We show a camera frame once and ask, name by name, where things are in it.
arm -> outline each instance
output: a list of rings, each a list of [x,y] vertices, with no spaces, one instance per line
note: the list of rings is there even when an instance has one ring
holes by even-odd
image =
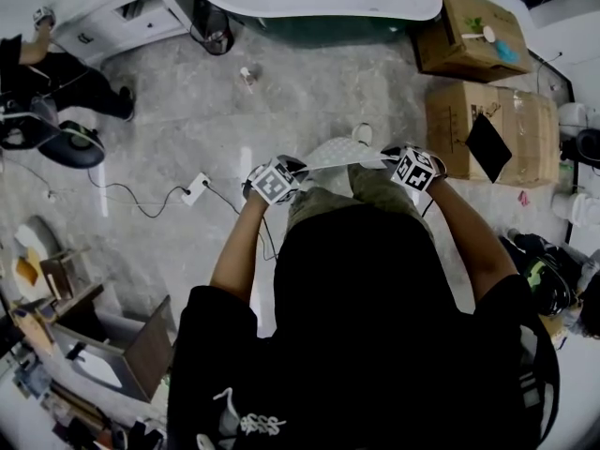
[[[256,243],[267,207],[258,193],[250,192],[210,279],[211,286],[232,293],[246,303],[250,302]]]
[[[39,25],[36,41],[33,43],[24,42],[21,46],[21,55],[19,63],[21,65],[34,65],[41,62],[50,45],[50,20],[45,20]]]
[[[478,303],[503,278],[515,275],[517,269],[494,231],[444,180],[432,182],[427,193],[442,210]]]

person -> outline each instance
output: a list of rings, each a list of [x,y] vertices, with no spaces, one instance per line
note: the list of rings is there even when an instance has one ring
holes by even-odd
[[[555,299],[551,304],[555,312],[562,316],[562,323],[571,333],[588,338],[600,338],[600,249],[590,257],[567,244],[559,247],[534,233],[523,234],[517,229],[509,229],[500,240],[521,275],[529,276],[542,264],[551,267],[559,278],[550,278],[547,287],[552,293],[556,288],[565,288],[570,298],[558,305]],[[546,274],[542,273],[538,284],[544,284]],[[538,311],[544,313],[548,298],[542,299]]]
[[[98,113],[131,120],[133,92],[122,87],[119,93],[98,70],[84,65],[66,52],[49,52],[54,17],[50,12],[37,22],[37,38],[22,36],[0,40],[0,92],[9,95],[24,109],[33,97],[50,97],[56,110],[83,107]]]
[[[169,448],[537,446],[558,409],[556,353],[494,232],[443,178],[427,188],[472,284],[463,313],[404,189],[360,165],[348,175],[353,198],[295,196],[270,338],[249,306],[267,204],[249,193],[181,316]]]

power outlet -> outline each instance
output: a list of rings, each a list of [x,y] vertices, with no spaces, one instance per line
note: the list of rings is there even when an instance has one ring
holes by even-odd
[[[181,200],[183,200],[185,204],[192,206],[198,200],[198,197],[206,190],[206,185],[210,185],[210,178],[202,172],[198,173],[198,176],[194,178],[194,181],[187,187],[189,194],[182,195]]]

marble floor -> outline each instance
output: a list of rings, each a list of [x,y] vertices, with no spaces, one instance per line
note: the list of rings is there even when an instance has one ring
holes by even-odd
[[[258,77],[251,92],[240,77],[242,67]],[[146,207],[150,213],[159,209],[171,188],[188,185],[199,172],[240,208],[240,182],[253,166],[278,154],[306,155],[331,137],[349,134],[361,122],[375,129],[375,144],[424,144],[424,96],[450,82],[417,72],[407,38],[393,45],[298,50],[247,29],[237,29],[232,50],[220,57],[181,36],[117,55],[102,68],[115,88],[121,83],[134,86],[133,121],[81,109],[69,109],[61,117],[98,128],[107,149],[106,183],[130,186],[140,202],[151,203]],[[568,99],[564,83],[553,72],[544,67],[539,77],[541,93],[559,103]],[[537,74],[498,84],[536,91]],[[19,223],[31,215],[42,216],[64,246],[91,247],[82,267],[86,278],[106,282],[102,306],[147,316],[170,295],[175,330],[190,289],[210,278],[235,221],[232,209],[208,192],[191,208],[173,194],[162,215],[149,219],[123,189],[110,188],[103,212],[99,191],[86,172],[60,167],[37,152],[10,157],[44,175],[56,198],[50,202],[44,197],[44,183],[5,162],[0,174],[2,243],[9,248]],[[92,175],[98,179],[96,171]],[[340,174],[335,177],[343,180]],[[517,227],[557,243],[564,238],[565,224],[549,209],[552,187],[528,190],[531,204],[523,207],[519,188],[456,180],[451,184],[495,228]],[[266,214],[276,249],[286,216],[287,205]],[[426,220],[458,306],[472,311],[464,266],[435,205]],[[273,260],[263,260],[259,244],[252,306],[262,336],[275,329],[274,265]],[[164,393],[152,405],[143,404],[89,384],[58,358],[48,366],[59,382],[120,421],[131,423],[136,415],[145,415],[164,423]]]

